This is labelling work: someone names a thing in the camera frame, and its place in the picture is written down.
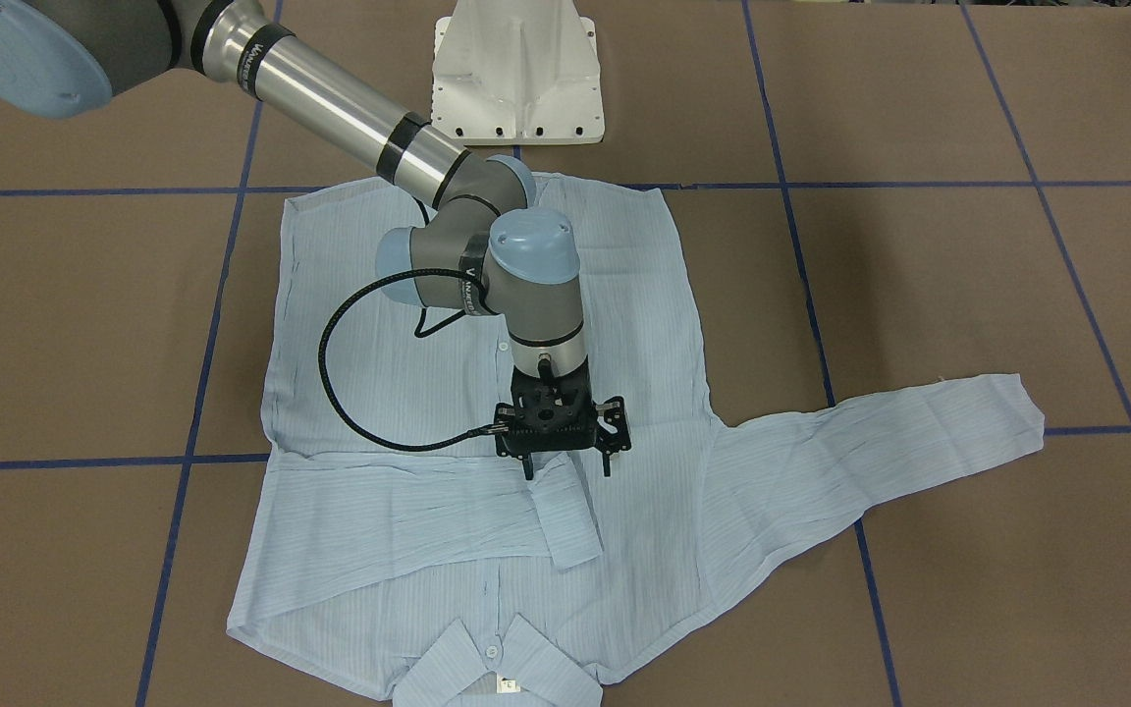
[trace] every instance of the folded sleeve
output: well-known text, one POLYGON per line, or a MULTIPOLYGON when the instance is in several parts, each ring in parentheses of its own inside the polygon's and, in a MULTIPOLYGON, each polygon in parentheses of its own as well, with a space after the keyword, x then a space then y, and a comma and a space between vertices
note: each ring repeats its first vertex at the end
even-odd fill
POLYGON ((893 498, 1042 448, 1019 376, 866 395, 719 430, 701 498, 701 571, 719 613, 782 562, 893 498))

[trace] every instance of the striped shirt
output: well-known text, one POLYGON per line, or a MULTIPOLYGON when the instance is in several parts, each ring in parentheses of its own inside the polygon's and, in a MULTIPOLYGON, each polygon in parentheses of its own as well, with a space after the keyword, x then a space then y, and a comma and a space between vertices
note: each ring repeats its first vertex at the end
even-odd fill
MULTIPOLYGON (((539 175, 539 205, 573 219, 593 393, 623 395, 633 449, 611 478, 586 450, 538 459, 528 483, 490 438, 396 454, 352 433, 323 396, 318 337, 372 279, 382 233, 421 216, 378 180, 292 198, 261 411, 273 451, 230 636, 397 707, 596 707, 601 684, 863 510, 1042 447, 1018 376, 727 428, 659 192, 539 175)), ((418 342, 416 317, 371 296, 334 331, 348 412, 397 442, 490 421, 512 370, 502 319, 418 342)))

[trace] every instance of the silver arm segment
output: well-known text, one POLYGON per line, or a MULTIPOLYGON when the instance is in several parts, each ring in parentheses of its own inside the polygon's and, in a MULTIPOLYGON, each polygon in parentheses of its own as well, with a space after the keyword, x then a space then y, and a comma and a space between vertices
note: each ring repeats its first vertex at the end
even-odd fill
POLYGON ((515 403, 498 406, 487 431, 500 430, 498 452, 521 459, 529 480, 532 452, 594 447, 608 475, 611 454, 629 449, 622 398, 592 402, 573 230, 530 207, 534 180, 520 161, 474 156, 257 0, 0 0, 0 98, 37 115, 77 115, 179 67, 234 81, 433 206, 426 227, 387 234, 378 265, 466 271, 483 283, 485 309, 473 283, 443 277, 407 281, 403 301, 506 317, 515 403))

